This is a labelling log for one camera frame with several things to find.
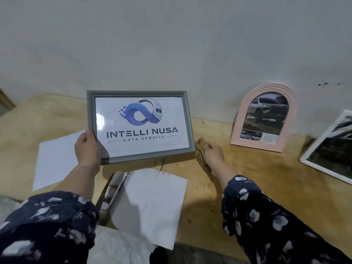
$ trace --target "white wall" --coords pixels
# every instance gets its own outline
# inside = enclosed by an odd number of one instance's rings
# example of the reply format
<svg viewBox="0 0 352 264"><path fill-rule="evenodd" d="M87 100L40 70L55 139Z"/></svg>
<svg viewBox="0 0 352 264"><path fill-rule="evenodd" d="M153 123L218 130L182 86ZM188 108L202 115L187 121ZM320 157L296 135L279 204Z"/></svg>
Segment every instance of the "white wall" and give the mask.
<svg viewBox="0 0 352 264"><path fill-rule="evenodd" d="M300 103L295 131L319 135L352 109L351 8L352 0L0 0L0 88L15 103L42 92L187 90L193 116L232 122L249 89L279 82Z"/></svg>

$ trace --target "brown rag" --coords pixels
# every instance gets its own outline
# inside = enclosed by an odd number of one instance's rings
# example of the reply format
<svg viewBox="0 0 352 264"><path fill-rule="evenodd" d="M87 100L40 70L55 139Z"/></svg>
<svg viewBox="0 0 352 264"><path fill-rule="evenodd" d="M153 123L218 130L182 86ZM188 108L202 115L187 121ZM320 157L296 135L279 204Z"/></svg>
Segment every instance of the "brown rag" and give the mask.
<svg viewBox="0 0 352 264"><path fill-rule="evenodd" d="M203 147L205 145L207 145L207 142L204 140L203 137L194 143L194 146L196 147L196 159L197 159L198 163L200 164L200 166L202 167L202 169L207 174L210 175L212 173L212 170L210 169L210 167L208 166L207 162L204 159Z"/></svg>

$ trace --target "picture frame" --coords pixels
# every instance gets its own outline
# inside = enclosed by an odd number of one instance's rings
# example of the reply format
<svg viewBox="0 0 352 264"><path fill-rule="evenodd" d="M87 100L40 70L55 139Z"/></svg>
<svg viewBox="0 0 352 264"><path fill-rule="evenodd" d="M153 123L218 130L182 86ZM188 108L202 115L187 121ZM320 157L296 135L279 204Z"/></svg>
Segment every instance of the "picture frame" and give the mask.
<svg viewBox="0 0 352 264"><path fill-rule="evenodd" d="M344 110L301 155L300 162L352 184L352 111Z"/></svg>
<svg viewBox="0 0 352 264"><path fill-rule="evenodd" d="M282 152L297 112L296 97L287 86L257 86L241 102L230 144Z"/></svg>
<svg viewBox="0 0 352 264"><path fill-rule="evenodd" d="M87 111L102 165L195 152L186 91L87 90Z"/></svg>

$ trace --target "left hand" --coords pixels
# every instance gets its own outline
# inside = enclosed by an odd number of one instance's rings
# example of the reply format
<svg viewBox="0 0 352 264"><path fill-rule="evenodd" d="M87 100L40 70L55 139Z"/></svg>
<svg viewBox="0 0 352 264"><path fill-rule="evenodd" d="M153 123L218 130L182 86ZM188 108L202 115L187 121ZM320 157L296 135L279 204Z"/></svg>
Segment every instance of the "left hand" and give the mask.
<svg viewBox="0 0 352 264"><path fill-rule="evenodd" d="M94 175L99 172L101 160L99 145L92 130L87 129L85 133L78 137L75 144L75 153L79 167L88 169Z"/></svg>

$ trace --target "pink arched frame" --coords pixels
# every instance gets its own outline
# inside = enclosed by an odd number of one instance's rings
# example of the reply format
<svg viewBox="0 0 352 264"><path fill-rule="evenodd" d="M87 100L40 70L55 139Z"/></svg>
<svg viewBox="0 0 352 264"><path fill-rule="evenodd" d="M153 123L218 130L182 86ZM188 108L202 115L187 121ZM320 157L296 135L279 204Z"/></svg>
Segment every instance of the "pink arched frame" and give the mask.
<svg viewBox="0 0 352 264"><path fill-rule="evenodd" d="M282 126L281 133L279 134L277 141L275 143L270 143L270 142L252 141L252 140L240 138L240 134L241 134L244 120L246 118L248 106L251 104L252 100L262 94L273 93L273 92L282 94L287 99L287 102L289 104L288 114L286 116L285 122ZM249 93L247 93L247 95L243 98L236 116L230 144L282 152L284 145L287 141L287 138L290 134L292 125L295 121L297 112L298 112L298 104L296 101L296 97L290 88L282 84L260 85L254 88L253 90L251 90Z"/></svg>

